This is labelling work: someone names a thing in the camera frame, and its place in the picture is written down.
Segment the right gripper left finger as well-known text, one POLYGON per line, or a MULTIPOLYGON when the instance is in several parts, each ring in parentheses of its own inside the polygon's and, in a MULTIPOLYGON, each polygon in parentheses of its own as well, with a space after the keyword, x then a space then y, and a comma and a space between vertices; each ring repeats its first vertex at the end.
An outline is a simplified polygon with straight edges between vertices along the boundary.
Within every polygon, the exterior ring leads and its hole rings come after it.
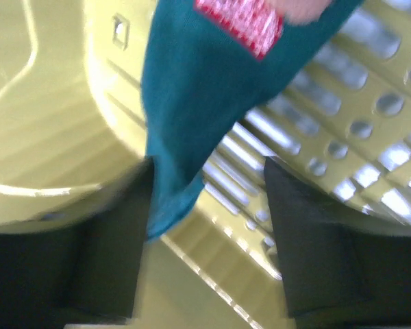
POLYGON ((98 191, 1 228, 0 328, 132 319, 153 181, 145 158, 98 191))

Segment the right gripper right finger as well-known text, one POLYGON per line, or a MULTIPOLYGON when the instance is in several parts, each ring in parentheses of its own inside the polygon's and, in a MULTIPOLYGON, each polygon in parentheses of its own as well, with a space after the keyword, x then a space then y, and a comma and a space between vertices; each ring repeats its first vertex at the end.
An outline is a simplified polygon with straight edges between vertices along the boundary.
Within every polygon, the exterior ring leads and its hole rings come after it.
POLYGON ((346 206, 267 158, 288 315, 298 328, 411 328, 411 227, 346 206))

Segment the green sock with reindeer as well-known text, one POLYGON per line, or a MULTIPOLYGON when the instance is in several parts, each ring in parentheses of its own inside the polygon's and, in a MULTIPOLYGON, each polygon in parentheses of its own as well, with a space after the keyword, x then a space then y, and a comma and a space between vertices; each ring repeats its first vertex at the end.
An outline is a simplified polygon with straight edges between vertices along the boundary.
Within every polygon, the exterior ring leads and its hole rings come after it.
POLYGON ((285 24, 276 45, 256 60, 192 1, 158 2, 141 79, 146 153, 155 160, 148 239, 192 210, 203 189, 201 170, 235 122, 280 94, 359 5, 334 1, 313 23, 285 24))

